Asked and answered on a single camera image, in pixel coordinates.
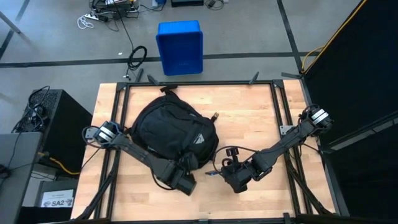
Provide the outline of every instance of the blue crate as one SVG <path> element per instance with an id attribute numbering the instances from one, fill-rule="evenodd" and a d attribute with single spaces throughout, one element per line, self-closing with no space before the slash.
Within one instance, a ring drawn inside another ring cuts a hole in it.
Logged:
<path id="1" fill-rule="evenodd" d="M 162 22 L 156 42 L 165 75 L 203 71 L 203 33 L 198 21 Z"/>

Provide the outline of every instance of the wooden tabletop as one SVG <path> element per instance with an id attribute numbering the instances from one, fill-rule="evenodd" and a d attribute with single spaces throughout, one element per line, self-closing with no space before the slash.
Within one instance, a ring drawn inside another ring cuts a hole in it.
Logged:
<path id="1" fill-rule="evenodd" d="M 285 80 L 284 83 L 290 112 L 296 125 L 298 114 L 306 107 L 302 89 L 297 80 Z M 110 120 L 115 88 L 115 83 L 101 84 L 93 125 L 100 126 L 104 121 Z M 215 112 L 220 114 L 215 122 L 220 139 L 218 147 L 236 145 L 264 149 L 280 139 L 269 85 L 179 86 L 175 92 L 203 116 L 211 117 Z M 131 88 L 126 126 L 130 127 L 140 111 L 162 95 L 156 86 Z M 279 94 L 278 96 L 285 123 L 282 101 Z M 123 93 L 116 121 L 120 120 L 122 102 Z M 314 139 L 308 139 L 306 143 L 317 146 Z M 94 152 L 94 148 L 87 147 L 85 161 Z M 244 150 L 239 153 L 242 160 L 252 154 Z M 72 218 L 79 216 L 94 197 L 100 181 L 103 156 L 104 151 L 100 151 L 82 170 Z M 217 167 L 221 167 L 221 160 L 225 157 L 225 152 L 217 155 Z M 319 201 L 334 212 L 320 156 L 303 146 L 301 160 L 308 186 Z M 209 170 L 213 170 L 211 163 L 193 172 L 197 186 L 189 197 L 179 191 L 166 191 L 156 186 L 150 170 L 122 152 L 112 220 L 274 218 L 281 217 L 284 212 L 294 216 L 283 156 L 278 158 L 270 174 L 259 182 L 250 181 L 248 190 L 240 194 L 234 194 L 220 176 L 205 175 Z M 297 184 L 296 186 L 304 211 L 302 193 Z M 105 207 L 103 206 L 102 214 L 105 213 Z"/>

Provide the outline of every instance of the yellow cable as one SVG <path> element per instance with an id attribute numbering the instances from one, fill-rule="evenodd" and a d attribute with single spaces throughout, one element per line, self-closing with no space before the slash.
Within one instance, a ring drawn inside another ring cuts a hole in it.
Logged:
<path id="1" fill-rule="evenodd" d="M 302 71 L 302 74 L 306 74 L 308 72 L 308 70 L 312 67 L 312 65 L 318 60 L 318 58 L 321 56 L 321 54 L 326 50 L 326 48 L 328 48 L 328 46 L 330 45 L 331 41 L 337 36 L 337 34 L 344 28 L 345 25 L 347 25 L 347 23 L 352 20 L 352 18 L 356 15 L 356 13 L 362 8 L 362 6 L 367 2 L 368 0 L 363 0 L 363 2 L 358 6 L 358 8 L 356 8 L 356 10 L 354 11 L 354 13 L 346 20 L 345 23 L 343 23 L 343 25 L 341 25 L 341 27 L 335 32 L 335 34 L 333 34 L 333 36 L 331 37 L 331 39 L 326 43 L 325 47 L 321 50 L 321 52 L 319 53 L 319 55 L 311 62 L 311 64 L 308 66 L 308 68 L 304 71 Z"/>
<path id="2" fill-rule="evenodd" d="M 42 152 L 38 152 L 38 154 L 41 155 L 41 156 L 45 155 Z M 65 168 L 65 166 L 60 161 L 58 161 L 58 160 L 56 160 L 56 159 L 54 159 L 52 157 L 50 157 L 50 160 L 55 162 L 56 164 L 58 164 L 65 172 L 67 172 L 70 175 L 79 175 L 80 174 L 80 172 L 70 172 L 67 168 Z"/>
<path id="3" fill-rule="evenodd" d="M 312 54 L 312 53 L 314 53 L 315 51 L 317 51 L 317 50 L 319 50 L 319 49 L 322 49 L 322 48 L 324 48 L 324 45 L 322 45 L 322 46 L 320 46 L 320 47 L 317 47 L 317 48 L 311 50 L 311 51 L 304 57 L 303 64 L 301 64 L 301 70 L 302 70 L 302 71 L 305 71 L 304 66 L 305 66 L 305 61 L 307 60 L 307 57 L 308 57 L 310 54 Z"/>

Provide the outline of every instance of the gray floor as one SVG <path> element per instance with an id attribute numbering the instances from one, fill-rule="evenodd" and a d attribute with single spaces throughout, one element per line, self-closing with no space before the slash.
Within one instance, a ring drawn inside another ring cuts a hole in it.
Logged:
<path id="1" fill-rule="evenodd" d="M 0 11 L 14 20 L 24 1 L 1 0 Z M 150 6 L 150 0 L 142 2 Z M 308 52 L 328 41 L 359 0 L 282 2 L 298 51 Z M 131 46 L 120 21 L 120 32 L 96 21 L 92 21 L 94 29 L 81 30 L 76 20 L 86 13 L 88 0 L 30 0 L 16 22 L 24 34 L 13 35 L 0 64 L 128 57 Z M 220 11 L 205 6 L 171 8 L 168 2 L 162 12 L 143 12 L 138 19 L 124 21 L 134 44 L 146 46 L 149 57 L 158 57 L 158 23 L 182 20 L 200 21 L 204 54 L 292 51 L 276 0 L 229 0 Z M 8 32 L 8 26 L 0 21 L 0 44 Z M 293 57 L 205 60 L 202 74 L 177 77 L 165 76 L 160 62 L 142 67 L 160 81 L 248 80 L 257 71 L 259 79 L 268 80 L 281 78 L 281 72 L 297 73 Z M 35 88 L 50 85 L 64 89 L 92 113 L 99 84 L 126 81 L 122 78 L 125 71 L 123 63 L 0 68 L 0 133 L 12 129 Z"/>

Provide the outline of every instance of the black backpack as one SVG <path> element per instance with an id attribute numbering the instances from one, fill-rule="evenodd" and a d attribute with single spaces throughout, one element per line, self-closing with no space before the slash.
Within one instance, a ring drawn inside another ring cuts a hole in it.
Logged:
<path id="1" fill-rule="evenodd" d="M 148 152 L 176 161 L 187 171 L 203 167 L 213 158 L 218 145 L 214 121 L 204 118 L 171 89 L 163 87 L 160 96 L 138 115 L 130 129 L 132 140 Z"/>

